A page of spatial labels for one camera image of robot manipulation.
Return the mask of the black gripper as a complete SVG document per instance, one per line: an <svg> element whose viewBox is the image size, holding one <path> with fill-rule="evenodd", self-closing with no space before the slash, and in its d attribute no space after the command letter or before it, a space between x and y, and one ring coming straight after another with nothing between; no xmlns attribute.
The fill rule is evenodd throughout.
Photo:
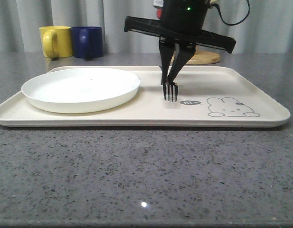
<svg viewBox="0 0 293 228"><path fill-rule="evenodd" d="M128 16L124 31L160 37L161 84L173 83L184 65L194 56L196 44L232 53L234 38L203 30L203 23L211 4L209 0L164 0L160 19L145 19ZM168 75L170 62L174 60Z"/></svg>

